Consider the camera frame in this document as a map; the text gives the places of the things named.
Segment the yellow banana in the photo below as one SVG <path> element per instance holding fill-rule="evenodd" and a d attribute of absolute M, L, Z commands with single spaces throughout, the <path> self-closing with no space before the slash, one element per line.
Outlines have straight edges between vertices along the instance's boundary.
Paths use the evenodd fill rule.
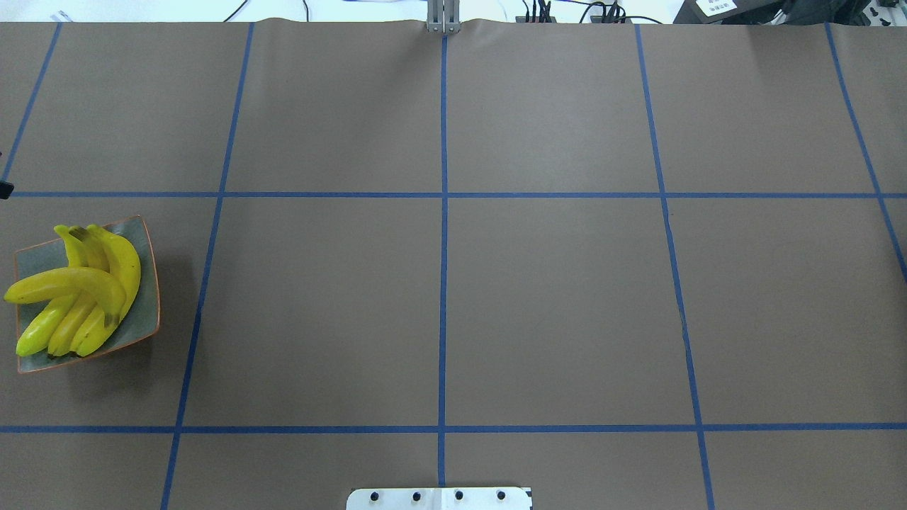
<path fill-rule="evenodd" d="M 97 270 L 109 271 L 109 261 L 103 251 L 100 241 L 91 236 L 87 229 L 81 226 L 71 226 L 66 232 L 75 241 L 80 242 L 82 251 L 85 252 L 86 265 Z M 70 352 L 72 339 L 75 333 L 91 314 L 95 307 L 95 299 L 88 293 L 79 293 L 70 297 L 72 301 L 66 310 L 65 316 L 57 325 L 50 336 L 48 353 L 53 356 L 64 356 Z"/>
<path fill-rule="evenodd" d="M 78 356 L 88 356 L 110 339 L 129 313 L 140 288 L 142 268 L 140 268 L 138 252 L 134 249 L 132 242 L 123 236 L 116 235 L 96 224 L 91 224 L 86 229 L 76 229 L 74 236 L 80 241 L 88 239 L 88 241 L 101 243 L 101 249 L 109 264 L 109 272 L 122 284 L 125 293 L 124 304 L 117 320 L 111 322 L 106 319 L 103 310 L 99 306 L 95 306 L 74 333 L 70 351 Z"/>
<path fill-rule="evenodd" d="M 88 293 L 104 313 L 104 326 L 111 327 L 122 319 L 126 292 L 119 280 L 110 273 L 90 267 L 64 267 L 33 274 L 14 282 L 3 299 L 25 305 L 64 297 L 74 293 Z"/>

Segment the grey square plate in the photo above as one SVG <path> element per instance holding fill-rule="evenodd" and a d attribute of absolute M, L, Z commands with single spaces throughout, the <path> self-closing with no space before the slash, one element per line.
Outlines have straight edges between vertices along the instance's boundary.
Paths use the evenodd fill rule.
<path fill-rule="evenodd" d="M 45 369 L 53 369 L 72 365 L 82 361 L 92 361 L 100 356 L 119 351 L 126 346 L 132 346 L 142 340 L 152 338 L 161 326 L 161 298 L 159 297 L 159 280 L 155 265 L 155 255 L 148 226 L 142 216 L 133 215 L 125 219 L 104 224 L 105 230 L 126 238 L 140 258 L 142 277 L 138 294 L 133 301 L 133 306 L 124 317 L 109 339 L 97 351 L 88 356 L 77 356 L 70 353 L 66 356 L 53 358 L 45 351 L 32 356 L 19 356 L 17 358 L 17 371 L 20 374 L 36 373 Z M 13 278 L 18 281 L 36 274 L 40 271 L 65 265 L 64 242 L 61 239 L 45 241 L 33 246 L 26 246 L 14 252 Z"/>

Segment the black box with label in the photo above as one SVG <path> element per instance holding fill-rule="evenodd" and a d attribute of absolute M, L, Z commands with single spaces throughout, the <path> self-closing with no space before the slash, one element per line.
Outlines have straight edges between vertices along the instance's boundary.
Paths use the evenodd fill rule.
<path fill-rule="evenodd" d="M 674 25 L 764 25 L 785 1 L 684 1 Z"/>

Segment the aluminium frame post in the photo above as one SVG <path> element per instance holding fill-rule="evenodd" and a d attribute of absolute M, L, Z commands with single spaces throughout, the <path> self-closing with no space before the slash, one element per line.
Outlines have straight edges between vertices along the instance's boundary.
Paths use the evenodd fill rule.
<path fill-rule="evenodd" d="M 427 1 L 427 32 L 451 35 L 461 29 L 459 0 Z"/>

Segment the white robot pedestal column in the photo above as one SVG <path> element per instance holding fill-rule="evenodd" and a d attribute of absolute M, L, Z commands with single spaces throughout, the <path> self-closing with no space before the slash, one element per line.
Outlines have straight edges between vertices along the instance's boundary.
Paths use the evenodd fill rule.
<path fill-rule="evenodd" d="M 523 487 L 362 488 L 347 497 L 347 509 L 532 509 Z"/>

